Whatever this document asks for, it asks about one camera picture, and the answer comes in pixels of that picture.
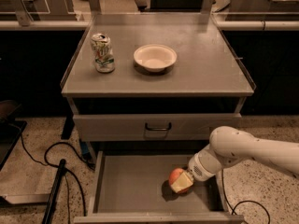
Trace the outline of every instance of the can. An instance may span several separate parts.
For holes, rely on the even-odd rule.
[[[114,71],[114,57],[111,46],[111,39],[103,33],[93,34],[91,46],[94,53],[94,65],[98,72],[109,73]]]

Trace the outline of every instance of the speckled floor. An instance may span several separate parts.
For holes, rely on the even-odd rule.
[[[32,156],[43,161],[45,150],[61,141],[64,125],[62,118],[28,118],[23,132],[24,144]],[[240,129],[253,135],[273,140],[299,141],[298,116],[243,117]],[[76,129],[68,140],[79,150]],[[49,152],[49,161],[59,163],[66,159],[66,167],[73,171],[84,189],[86,204],[89,205],[93,171],[78,160],[69,147],[55,147]],[[0,193],[8,195],[50,193],[56,169],[45,167],[30,160],[24,152],[21,141],[13,149],[7,163],[0,172]],[[78,185],[67,175],[70,189],[70,216],[82,216],[82,204]],[[269,212],[272,224],[295,224],[299,219],[299,180],[288,177],[255,161],[244,161],[224,170],[224,184],[229,202],[253,200],[262,204]],[[67,223],[67,188],[63,178],[58,195],[57,208],[52,223]],[[26,206],[0,209],[0,223],[41,223],[46,206]],[[240,204],[236,210],[248,223],[267,223],[267,215],[255,203]]]

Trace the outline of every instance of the robotic hand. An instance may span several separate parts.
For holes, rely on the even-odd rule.
[[[259,139],[223,126],[212,132],[209,145],[190,159],[186,171],[180,172],[175,181],[170,182],[169,178],[170,187],[174,192],[182,193],[194,180],[206,181],[218,171],[248,159],[299,178],[299,144]]]

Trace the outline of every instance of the bowl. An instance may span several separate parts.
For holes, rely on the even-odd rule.
[[[150,44],[137,49],[134,60],[150,72],[161,72],[176,62],[177,54],[167,46]]]

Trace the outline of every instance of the gray tabletop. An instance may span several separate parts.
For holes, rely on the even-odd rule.
[[[66,97],[250,96],[253,94],[231,51],[212,21],[201,14],[114,14],[96,17],[63,87]],[[111,38],[116,69],[101,74],[93,66],[90,37]],[[178,55],[164,74],[134,63],[134,52],[163,44]]]

